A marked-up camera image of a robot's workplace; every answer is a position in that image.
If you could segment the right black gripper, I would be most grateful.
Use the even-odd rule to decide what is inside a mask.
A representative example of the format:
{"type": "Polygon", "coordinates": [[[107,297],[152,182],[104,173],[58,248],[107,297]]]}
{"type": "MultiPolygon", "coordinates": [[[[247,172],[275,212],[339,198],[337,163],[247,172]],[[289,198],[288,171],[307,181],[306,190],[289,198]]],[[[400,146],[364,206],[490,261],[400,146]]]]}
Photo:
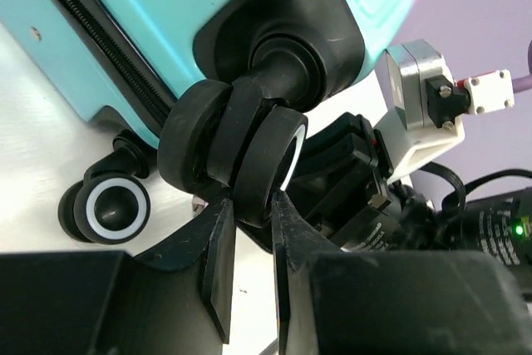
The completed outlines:
{"type": "Polygon", "coordinates": [[[419,196],[388,183],[382,134],[348,112],[307,139],[288,196],[300,215],[346,251],[428,249],[433,225],[419,196]]]}

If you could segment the pink and teal suitcase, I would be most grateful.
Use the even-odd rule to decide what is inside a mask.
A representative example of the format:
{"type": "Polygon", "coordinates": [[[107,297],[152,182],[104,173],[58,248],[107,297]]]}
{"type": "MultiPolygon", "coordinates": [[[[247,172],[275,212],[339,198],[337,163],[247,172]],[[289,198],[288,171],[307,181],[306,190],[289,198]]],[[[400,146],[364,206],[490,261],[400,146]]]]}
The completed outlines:
{"type": "Polygon", "coordinates": [[[66,190],[60,226],[121,244],[150,215],[142,185],[188,89],[264,74],[303,81],[309,111],[374,69],[416,0],[1,0],[1,21],[79,117],[113,122],[112,152],[66,190]]]}

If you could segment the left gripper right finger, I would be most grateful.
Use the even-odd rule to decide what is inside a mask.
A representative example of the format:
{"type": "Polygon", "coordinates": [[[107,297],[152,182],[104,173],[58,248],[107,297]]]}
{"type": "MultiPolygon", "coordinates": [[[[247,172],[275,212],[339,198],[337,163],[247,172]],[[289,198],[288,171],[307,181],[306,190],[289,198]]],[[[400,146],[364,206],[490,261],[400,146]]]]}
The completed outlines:
{"type": "Polygon", "coordinates": [[[271,225],[282,354],[528,354],[515,277],[477,251],[346,252],[278,192],[271,225]]]}

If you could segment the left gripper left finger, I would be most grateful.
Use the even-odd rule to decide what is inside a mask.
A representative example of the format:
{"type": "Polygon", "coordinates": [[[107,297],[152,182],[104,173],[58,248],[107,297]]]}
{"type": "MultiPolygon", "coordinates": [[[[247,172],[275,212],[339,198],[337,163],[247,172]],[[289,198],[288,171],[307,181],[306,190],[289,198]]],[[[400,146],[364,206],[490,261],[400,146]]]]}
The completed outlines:
{"type": "Polygon", "coordinates": [[[220,354],[235,250],[227,195],[141,254],[1,257],[4,354],[220,354]]]}

